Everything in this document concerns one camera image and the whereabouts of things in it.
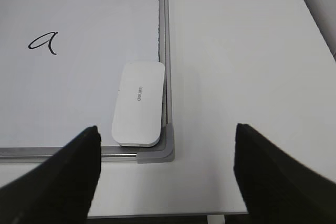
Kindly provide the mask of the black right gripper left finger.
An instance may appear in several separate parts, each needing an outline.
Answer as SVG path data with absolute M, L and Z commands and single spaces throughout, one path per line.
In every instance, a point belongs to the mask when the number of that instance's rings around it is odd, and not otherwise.
M 1 187 L 1 223 L 86 223 L 100 173 L 101 137 L 91 126 Z

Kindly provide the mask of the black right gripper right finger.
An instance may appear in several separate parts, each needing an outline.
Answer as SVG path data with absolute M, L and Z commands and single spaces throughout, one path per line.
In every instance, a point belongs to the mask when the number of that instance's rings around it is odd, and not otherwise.
M 335 182 L 248 124 L 237 124 L 234 175 L 252 223 L 335 223 Z

